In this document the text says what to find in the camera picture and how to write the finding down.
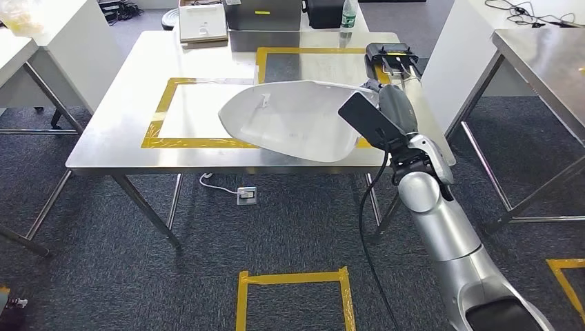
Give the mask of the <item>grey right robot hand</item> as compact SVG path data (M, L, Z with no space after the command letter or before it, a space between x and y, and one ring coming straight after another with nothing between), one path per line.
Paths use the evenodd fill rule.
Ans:
M384 85L377 80L369 79L361 84L360 87L378 94L379 110L398 128L402 129L406 134L418 133L414 107L406 93L398 86Z

